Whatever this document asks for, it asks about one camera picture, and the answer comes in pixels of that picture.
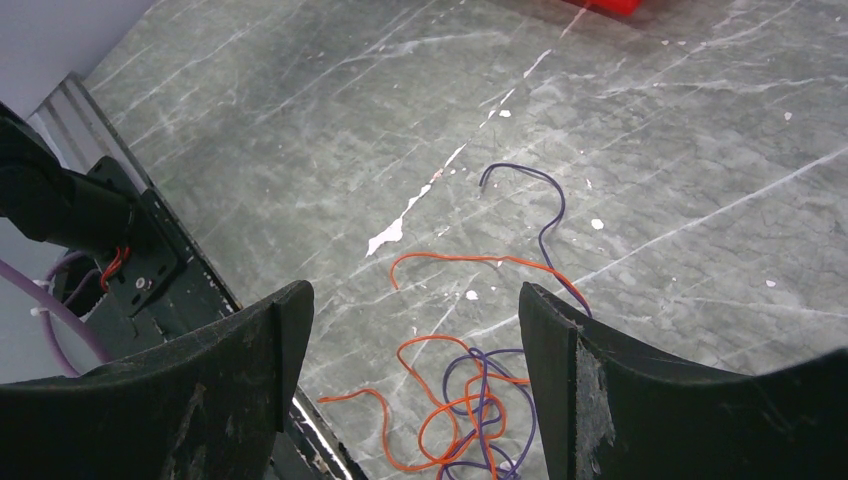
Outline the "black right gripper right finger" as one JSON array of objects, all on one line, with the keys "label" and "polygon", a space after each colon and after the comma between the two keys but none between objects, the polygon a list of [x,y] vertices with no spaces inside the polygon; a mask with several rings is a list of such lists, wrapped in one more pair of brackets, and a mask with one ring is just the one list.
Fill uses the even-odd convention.
[{"label": "black right gripper right finger", "polygon": [[843,479],[847,352],[763,375],[701,365],[525,283],[518,316],[552,479]]}]

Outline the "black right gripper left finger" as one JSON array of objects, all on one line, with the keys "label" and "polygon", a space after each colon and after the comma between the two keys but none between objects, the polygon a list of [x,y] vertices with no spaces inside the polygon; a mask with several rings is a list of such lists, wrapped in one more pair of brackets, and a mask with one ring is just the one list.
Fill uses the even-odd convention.
[{"label": "black right gripper left finger", "polygon": [[3,385],[2,477],[261,478],[313,318],[313,287],[299,280],[82,376]]}]

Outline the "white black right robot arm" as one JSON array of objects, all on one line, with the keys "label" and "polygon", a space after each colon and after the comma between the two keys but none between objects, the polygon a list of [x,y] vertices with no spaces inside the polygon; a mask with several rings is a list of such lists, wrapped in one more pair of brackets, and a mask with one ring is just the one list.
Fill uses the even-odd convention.
[{"label": "white black right robot arm", "polygon": [[[170,287],[192,247],[152,191],[139,192],[113,158],[87,173],[63,168],[41,137],[1,111],[1,215],[27,238],[96,262],[104,293],[129,314]],[[164,344],[112,360],[57,297],[8,264],[3,278],[36,302],[53,338],[64,322],[99,359],[87,373],[1,388],[5,479],[258,479],[290,405],[314,315],[297,281],[237,313]],[[517,479],[522,456],[498,445],[508,384],[525,397],[531,438],[552,479],[843,479],[847,475],[847,352],[759,376],[676,357],[595,320],[539,285],[520,292],[528,373],[499,352],[463,345],[443,389],[423,392],[426,426],[446,426],[441,453],[422,469],[449,479],[474,466]]]}]

